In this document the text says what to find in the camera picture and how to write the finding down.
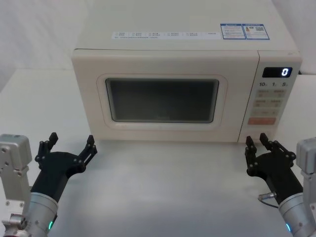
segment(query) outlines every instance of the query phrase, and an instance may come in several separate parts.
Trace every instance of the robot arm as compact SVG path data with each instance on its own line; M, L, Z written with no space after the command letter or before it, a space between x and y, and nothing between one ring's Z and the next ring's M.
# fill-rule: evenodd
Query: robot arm
M316 207L316 183L313 183L313 180L316 182L316 179L313 179L316 139L306 142L309 140L311 139L301 141L297 145L297 164L302 168L304 189L291 170L296 158L293 152L289 152L278 141L269 141L262 133L260 141L270 152L257 157L257 149L251 137L246 140L247 174L266 181L273 193L271 196L279 204L279 212L294 237L316 237L313 212Z
M83 173L97 153L93 136L78 156L51 153L57 140L57 134L52 133L48 141L40 142L35 161L41 172L30 191L26 172L32 157L27 137L0 136L0 171L7 199L4 237L46 237L57 218L58 201L68 179Z
M0 136L0 176L6 197L5 219L2 222L6 229L14 226L21 230L26 225L25 215L31 198L27 171L31 160L27 137Z

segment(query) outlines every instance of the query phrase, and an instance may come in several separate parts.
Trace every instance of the control button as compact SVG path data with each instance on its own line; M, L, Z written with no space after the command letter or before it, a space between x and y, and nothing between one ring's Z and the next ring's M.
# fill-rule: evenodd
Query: control button
M276 98L283 98L286 94L286 90L273 90L273 96Z
M279 108L281 106L282 100L281 99L271 99L268 100L267 104L271 108Z
M258 90L256 94L256 98L270 97L270 94L271 94L270 90Z
M253 107L268 107L269 100L266 99L256 99L253 103Z
M252 117L275 117L278 115L279 109L254 108L250 116Z
M276 118L249 118L249 125L273 125L276 122Z

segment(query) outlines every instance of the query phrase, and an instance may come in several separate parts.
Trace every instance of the microwave control panel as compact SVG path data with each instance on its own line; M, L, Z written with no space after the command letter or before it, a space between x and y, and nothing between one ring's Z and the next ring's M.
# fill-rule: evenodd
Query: microwave control panel
M274 136L301 65L300 59L296 61L297 55L291 55L293 57L286 55L284 61L274 61L271 57L267 57L266 61L265 58L260 60L239 136L240 142L245 141L247 136L259 138L261 132L269 137Z

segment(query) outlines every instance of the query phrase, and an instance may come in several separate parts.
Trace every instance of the white wall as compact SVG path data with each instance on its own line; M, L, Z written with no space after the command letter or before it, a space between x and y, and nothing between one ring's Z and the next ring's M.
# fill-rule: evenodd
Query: white wall
M0 0L0 90L15 68L71 69L93 0Z
M0 0L0 90L15 68L71 69L70 55L94 0ZM316 74L316 0L273 0Z

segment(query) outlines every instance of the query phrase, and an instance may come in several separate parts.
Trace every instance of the microwave window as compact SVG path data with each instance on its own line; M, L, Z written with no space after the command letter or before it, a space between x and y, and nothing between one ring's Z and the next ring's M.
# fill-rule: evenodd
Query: microwave window
M116 122L211 123L216 79L106 79Z

